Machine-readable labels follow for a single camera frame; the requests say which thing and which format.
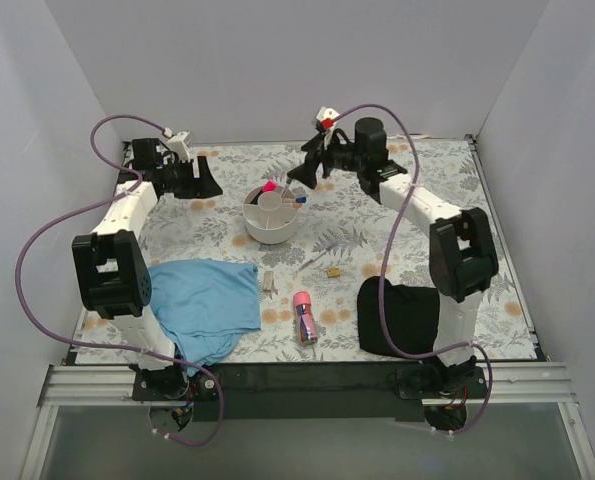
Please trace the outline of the pink black highlighter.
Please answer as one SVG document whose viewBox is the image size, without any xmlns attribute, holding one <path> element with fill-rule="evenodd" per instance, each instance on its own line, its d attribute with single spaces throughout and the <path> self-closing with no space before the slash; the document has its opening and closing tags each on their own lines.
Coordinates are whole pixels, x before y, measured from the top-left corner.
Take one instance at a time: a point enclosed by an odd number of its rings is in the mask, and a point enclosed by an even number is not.
<svg viewBox="0 0 595 480">
<path fill-rule="evenodd" d="M 273 181 L 267 181 L 259 190 L 260 194 L 273 192 L 277 189 L 277 184 Z"/>
</svg>

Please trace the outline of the white round divided organizer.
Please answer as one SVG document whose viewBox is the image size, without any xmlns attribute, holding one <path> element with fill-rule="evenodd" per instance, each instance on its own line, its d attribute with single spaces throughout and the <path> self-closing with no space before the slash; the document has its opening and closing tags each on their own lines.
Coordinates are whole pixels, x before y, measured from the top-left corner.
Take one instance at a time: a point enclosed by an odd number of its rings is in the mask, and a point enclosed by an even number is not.
<svg viewBox="0 0 595 480">
<path fill-rule="evenodd" d="M 298 226 L 299 209 L 285 208 L 282 202 L 296 195 L 288 190 L 280 198 L 283 187 L 260 194 L 261 187 L 250 191 L 242 204 L 242 214 L 248 233 L 258 242 L 275 245 L 289 240 Z"/>
</svg>

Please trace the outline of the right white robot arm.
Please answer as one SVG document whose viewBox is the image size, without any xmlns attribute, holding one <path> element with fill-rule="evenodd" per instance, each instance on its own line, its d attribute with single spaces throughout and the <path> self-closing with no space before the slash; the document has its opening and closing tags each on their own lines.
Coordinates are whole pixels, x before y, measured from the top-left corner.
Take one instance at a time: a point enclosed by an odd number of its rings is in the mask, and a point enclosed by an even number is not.
<svg viewBox="0 0 595 480">
<path fill-rule="evenodd" d="M 400 357 L 412 366 L 395 374 L 408 398 L 465 393 L 476 373 L 473 345 L 484 292 L 499 271 L 487 214 L 442 200 L 421 186 L 416 172 L 390 159 L 381 120 L 356 121 L 352 138 L 337 128 L 337 113 L 324 109 L 316 135 L 302 146 L 302 165 L 288 178 L 310 189 L 334 169 L 356 174 L 362 191 L 408 220 L 429 241 L 429 287 L 394 285 L 383 274 L 363 282 L 357 295 L 362 350 Z"/>
</svg>

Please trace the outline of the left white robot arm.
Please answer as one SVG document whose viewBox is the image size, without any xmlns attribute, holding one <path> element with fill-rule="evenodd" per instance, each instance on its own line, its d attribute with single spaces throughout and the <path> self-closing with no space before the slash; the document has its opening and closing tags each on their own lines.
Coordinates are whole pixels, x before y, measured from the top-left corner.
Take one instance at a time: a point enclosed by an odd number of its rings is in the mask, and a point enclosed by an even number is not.
<svg viewBox="0 0 595 480">
<path fill-rule="evenodd" d="M 138 238 L 162 195 L 193 200 L 223 192 L 206 156 L 191 155 L 187 137 L 181 132 L 167 142 L 133 140 L 132 158 L 118 172 L 116 200 L 91 233 L 72 242 L 83 306 L 137 347 L 131 368 L 138 373 L 142 388 L 170 400 L 188 392 L 190 377 L 177 364 L 179 350 L 149 306 L 153 286 Z"/>
</svg>

